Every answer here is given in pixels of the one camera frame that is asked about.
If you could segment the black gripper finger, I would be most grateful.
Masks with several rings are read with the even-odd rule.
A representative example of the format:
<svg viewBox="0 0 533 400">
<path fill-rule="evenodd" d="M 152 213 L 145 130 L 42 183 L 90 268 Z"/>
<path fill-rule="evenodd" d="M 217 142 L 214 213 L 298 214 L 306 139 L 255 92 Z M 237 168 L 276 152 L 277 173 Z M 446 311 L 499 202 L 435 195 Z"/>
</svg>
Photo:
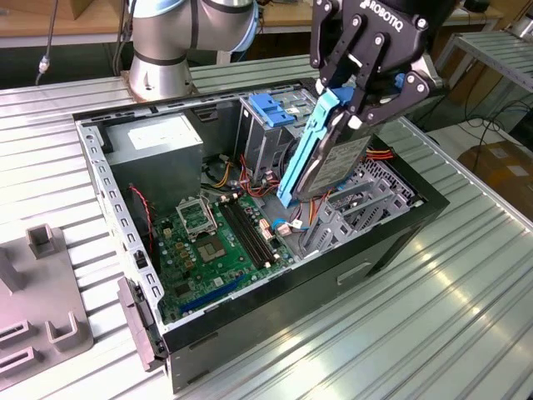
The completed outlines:
<svg viewBox="0 0 533 400">
<path fill-rule="evenodd" d="M 313 2 L 309 63 L 319 72 L 319 95 L 341 87 L 359 69 L 349 55 L 362 30 L 363 16 L 355 1 Z"/>
<path fill-rule="evenodd" d="M 355 79 L 350 113 L 368 126 L 398 117 L 440 93 L 428 54 L 437 25 L 427 16 L 354 16 L 348 45 Z"/>
</svg>

